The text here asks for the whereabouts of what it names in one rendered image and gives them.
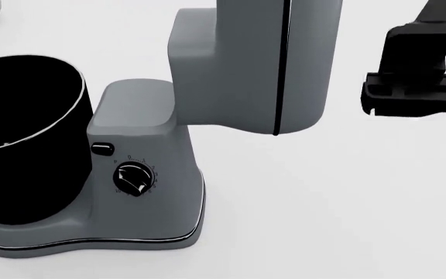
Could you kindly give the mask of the gray stand mixer base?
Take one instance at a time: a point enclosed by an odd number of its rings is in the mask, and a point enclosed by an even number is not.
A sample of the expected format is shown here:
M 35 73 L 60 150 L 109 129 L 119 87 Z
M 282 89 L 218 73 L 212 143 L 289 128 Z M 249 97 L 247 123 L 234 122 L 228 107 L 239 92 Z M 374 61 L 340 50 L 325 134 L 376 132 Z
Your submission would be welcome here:
M 0 225 L 0 257 L 30 258 L 72 250 L 176 250 L 197 242 L 206 185 L 188 128 L 179 125 L 173 84 L 115 81 L 88 125 L 90 143 L 112 143 L 110 157 L 91 153 L 92 171 L 63 211 L 28 225 Z M 113 182 L 124 162 L 145 164 L 153 186 L 140 197 Z

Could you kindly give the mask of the black speed dial knob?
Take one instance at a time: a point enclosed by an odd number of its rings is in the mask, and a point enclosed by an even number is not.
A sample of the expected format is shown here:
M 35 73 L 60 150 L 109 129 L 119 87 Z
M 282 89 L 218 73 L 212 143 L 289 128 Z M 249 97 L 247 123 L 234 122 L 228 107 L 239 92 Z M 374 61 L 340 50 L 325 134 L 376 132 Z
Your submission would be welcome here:
M 115 169 L 113 182 L 127 195 L 140 197 L 153 186 L 154 174 L 145 164 L 124 162 Z

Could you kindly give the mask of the black mixing bowl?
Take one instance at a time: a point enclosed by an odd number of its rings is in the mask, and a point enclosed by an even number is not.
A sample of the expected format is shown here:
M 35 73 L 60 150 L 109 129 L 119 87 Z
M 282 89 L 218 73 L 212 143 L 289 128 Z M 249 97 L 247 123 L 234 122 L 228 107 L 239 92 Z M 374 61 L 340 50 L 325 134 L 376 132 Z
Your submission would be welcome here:
M 92 163 L 87 85 L 72 64 L 0 57 L 0 224 L 38 222 L 80 194 Z

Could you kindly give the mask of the black release button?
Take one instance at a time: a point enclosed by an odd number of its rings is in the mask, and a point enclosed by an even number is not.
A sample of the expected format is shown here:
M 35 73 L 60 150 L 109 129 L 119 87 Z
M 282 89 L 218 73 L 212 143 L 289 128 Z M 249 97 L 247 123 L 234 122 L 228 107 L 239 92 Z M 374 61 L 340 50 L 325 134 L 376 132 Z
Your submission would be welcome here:
M 115 152 L 115 146 L 112 143 L 96 142 L 91 144 L 91 152 L 95 155 L 110 157 Z

